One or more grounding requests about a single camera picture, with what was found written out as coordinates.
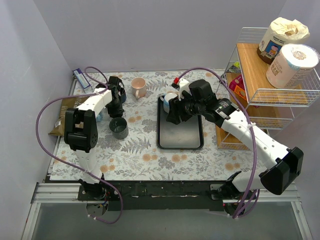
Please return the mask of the blue white mug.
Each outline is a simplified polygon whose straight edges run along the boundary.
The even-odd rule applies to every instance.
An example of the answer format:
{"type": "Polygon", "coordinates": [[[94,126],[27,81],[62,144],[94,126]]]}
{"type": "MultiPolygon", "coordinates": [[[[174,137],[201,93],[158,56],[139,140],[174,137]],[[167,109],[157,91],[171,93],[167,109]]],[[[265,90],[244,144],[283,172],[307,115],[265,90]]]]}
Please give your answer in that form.
{"type": "Polygon", "coordinates": [[[173,92],[169,92],[167,94],[161,95],[160,100],[163,102],[163,110],[168,114],[170,111],[169,101],[176,98],[178,95],[173,92]]]}

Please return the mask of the dark blue mug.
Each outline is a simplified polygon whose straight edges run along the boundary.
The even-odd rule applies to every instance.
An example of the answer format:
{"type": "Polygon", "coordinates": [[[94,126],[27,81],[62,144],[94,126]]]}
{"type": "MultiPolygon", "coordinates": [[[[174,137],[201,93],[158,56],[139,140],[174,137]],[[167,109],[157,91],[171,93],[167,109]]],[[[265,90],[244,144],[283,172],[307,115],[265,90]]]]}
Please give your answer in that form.
{"type": "Polygon", "coordinates": [[[121,100],[122,103],[125,103],[127,100],[127,95],[126,95],[126,91],[124,89],[124,87],[118,87],[119,90],[119,98],[121,100]]]}

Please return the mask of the pink mug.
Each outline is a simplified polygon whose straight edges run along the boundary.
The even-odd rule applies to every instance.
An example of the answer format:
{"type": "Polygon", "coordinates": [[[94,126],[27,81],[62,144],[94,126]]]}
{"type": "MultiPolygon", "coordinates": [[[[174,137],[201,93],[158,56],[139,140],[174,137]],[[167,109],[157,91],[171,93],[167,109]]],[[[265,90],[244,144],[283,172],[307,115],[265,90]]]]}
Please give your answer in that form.
{"type": "Polygon", "coordinates": [[[131,81],[132,94],[136,99],[142,98],[147,94],[146,81],[141,77],[136,77],[131,81]]]}

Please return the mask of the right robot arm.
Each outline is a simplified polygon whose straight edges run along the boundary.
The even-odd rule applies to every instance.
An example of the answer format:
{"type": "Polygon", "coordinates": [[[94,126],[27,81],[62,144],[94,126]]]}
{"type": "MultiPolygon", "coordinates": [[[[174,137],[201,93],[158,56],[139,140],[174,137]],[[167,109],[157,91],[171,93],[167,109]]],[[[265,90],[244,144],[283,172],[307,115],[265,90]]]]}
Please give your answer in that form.
{"type": "Polygon", "coordinates": [[[193,116],[203,116],[208,122],[230,133],[256,154],[264,167],[254,174],[237,171],[223,185],[212,190],[215,198],[237,199],[249,188],[251,191],[266,189],[281,195],[300,175],[304,153],[277,142],[247,117],[227,98],[218,99],[211,85],[204,79],[189,82],[183,78],[173,80],[172,87],[178,96],[168,101],[166,121],[175,125],[193,116]]]}

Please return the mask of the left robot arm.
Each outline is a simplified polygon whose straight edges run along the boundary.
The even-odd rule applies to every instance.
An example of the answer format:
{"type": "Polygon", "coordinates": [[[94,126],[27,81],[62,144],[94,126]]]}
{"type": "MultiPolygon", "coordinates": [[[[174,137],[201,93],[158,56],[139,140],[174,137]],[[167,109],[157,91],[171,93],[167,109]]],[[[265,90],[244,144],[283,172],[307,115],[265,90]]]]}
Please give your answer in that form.
{"type": "Polygon", "coordinates": [[[95,200],[106,196],[106,187],[98,178],[103,173],[96,159],[96,144],[98,142],[97,116],[103,109],[111,118],[120,118],[124,110],[122,103],[127,99],[123,82],[116,76],[111,76],[106,85],[98,84],[94,90],[96,95],[90,96],[76,108],[68,108],[64,118],[64,141],[73,150],[84,169],[79,180],[85,193],[95,200]]]}

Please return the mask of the light blue faceted mug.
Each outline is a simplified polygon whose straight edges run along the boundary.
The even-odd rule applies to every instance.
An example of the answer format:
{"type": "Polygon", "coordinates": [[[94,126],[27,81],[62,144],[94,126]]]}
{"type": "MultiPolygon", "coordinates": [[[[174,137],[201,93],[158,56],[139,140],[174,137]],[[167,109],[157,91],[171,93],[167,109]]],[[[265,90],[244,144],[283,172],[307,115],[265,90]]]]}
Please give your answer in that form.
{"type": "Polygon", "coordinates": [[[99,123],[99,122],[101,122],[102,120],[103,120],[103,113],[100,112],[100,113],[97,115],[97,117],[96,117],[96,122],[99,123]]]}

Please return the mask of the dark grey mug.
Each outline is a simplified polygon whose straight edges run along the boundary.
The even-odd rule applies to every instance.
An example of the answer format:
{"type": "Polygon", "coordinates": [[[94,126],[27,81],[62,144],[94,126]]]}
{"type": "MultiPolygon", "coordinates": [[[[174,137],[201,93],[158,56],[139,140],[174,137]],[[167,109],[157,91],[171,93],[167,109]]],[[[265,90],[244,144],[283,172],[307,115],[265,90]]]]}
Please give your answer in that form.
{"type": "Polygon", "coordinates": [[[109,123],[109,128],[112,135],[118,140],[125,139],[129,134],[127,121],[123,117],[113,118],[109,123]]]}

